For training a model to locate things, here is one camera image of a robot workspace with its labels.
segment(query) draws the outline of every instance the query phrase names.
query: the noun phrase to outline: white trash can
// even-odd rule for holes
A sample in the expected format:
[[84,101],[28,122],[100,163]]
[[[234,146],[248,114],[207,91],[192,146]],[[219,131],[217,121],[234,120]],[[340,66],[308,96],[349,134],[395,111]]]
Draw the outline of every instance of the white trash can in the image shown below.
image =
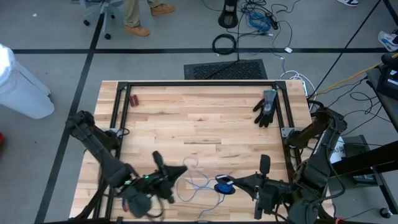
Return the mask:
[[15,61],[11,49],[0,44],[0,104],[40,119],[54,112],[49,93],[44,84]]

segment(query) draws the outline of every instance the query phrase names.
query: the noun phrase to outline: person's leg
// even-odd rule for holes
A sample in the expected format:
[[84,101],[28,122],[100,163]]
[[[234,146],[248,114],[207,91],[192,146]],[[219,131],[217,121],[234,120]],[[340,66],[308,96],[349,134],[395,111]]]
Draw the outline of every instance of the person's leg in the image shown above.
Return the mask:
[[163,0],[147,0],[147,2],[153,16],[171,13],[175,10],[175,7],[171,4],[163,4]]
[[337,0],[337,1],[343,3],[346,6],[357,6],[359,3],[357,0]]
[[141,27],[139,21],[139,0],[124,0],[124,28],[127,33],[145,37],[149,30]]
[[378,39],[380,43],[390,52],[395,52],[398,50],[398,35],[388,34],[386,32],[380,31]]

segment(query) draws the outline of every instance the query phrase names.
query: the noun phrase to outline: black floor mat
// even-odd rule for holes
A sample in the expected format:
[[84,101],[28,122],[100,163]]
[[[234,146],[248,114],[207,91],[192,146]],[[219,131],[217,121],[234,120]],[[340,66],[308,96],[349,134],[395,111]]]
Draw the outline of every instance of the black floor mat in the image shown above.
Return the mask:
[[186,80],[268,79],[261,59],[184,65]]

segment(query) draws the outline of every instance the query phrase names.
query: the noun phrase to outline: butcher block tabletop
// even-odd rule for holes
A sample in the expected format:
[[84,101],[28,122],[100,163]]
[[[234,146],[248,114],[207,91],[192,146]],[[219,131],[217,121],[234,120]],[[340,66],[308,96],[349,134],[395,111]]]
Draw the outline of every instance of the butcher block tabletop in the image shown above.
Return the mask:
[[[96,125],[100,128],[109,128],[118,82],[122,81],[102,82],[94,112]],[[286,86],[295,127],[308,126],[311,117],[301,81],[287,80]],[[126,129],[130,133],[124,136],[120,160],[131,164],[140,175],[150,174],[156,167],[152,152],[159,151],[165,164],[180,166],[184,163],[189,168],[189,172],[184,173],[174,186],[175,203],[164,202],[164,221],[257,221],[254,219],[254,202],[246,192],[236,188],[235,194],[223,198],[214,190],[201,189],[192,198],[196,187],[186,180],[205,185],[208,179],[203,174],[209,179],[220,174],[235,178],[251,175],[259,171],[261,154],[267,154],[271,158],[268,177],[288,182],[277,114],[268,128],[254,124],[259,111],[253,112],[252,109],[261,100],[263,91],[270,89],[270,86],[246,85],[131,88],[131,95],[137,95],[139,106],[128,108]],[[124,92],[116,127],[121,122]],[[281,91],[279,98],[284,124],[287,126]],[[307,159],[310,154],[311,150],[304,150],[302,159]],[[95,194],[99,168],[94,157],[86,152],[70,217],[78,215]],[[215,183],[210,180],[207,186],[213,188]],[[152,199],[150,213],[159,214],[159,202],[155,197]],[[211,209],[222,199],[222,203]],[[104,196],[102,216],[106,200]],[[323,206],[329,214],[333,214],[331,201],[324,202]],[[209,211],[199,217],[204,210]],[[283,206],[278,212],[287,216]],[[124,212],[120,198],[114,199],[111,212],[112,220],[117,217],[123,217],[124,221],[148,221],[146,218],[136,219],[131,213]],[[260,221],[275,221],[275,216],[263,214]]]

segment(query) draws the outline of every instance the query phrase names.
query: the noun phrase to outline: brown shoe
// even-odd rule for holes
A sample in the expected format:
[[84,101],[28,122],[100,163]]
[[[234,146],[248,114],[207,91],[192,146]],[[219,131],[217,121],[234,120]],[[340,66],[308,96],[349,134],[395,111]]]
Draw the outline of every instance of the brown shoe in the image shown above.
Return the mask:
[[174,5],[171,5],[171,4],[160,4],[160,5],[156,6],[156,7],[151,8],[150,9],[150,13],[153,16],[159,16],[159,15],[162,15],[162,14],[167,14],[167,13],[170,13],[170,12],[174,12],[174,10],[175,10]]
[[124,26],[124,29],[128,34],[134,34],[140,37],[146,37],[149,35],[149,30],[143,28],[142,26],[136,26],[136,27]]

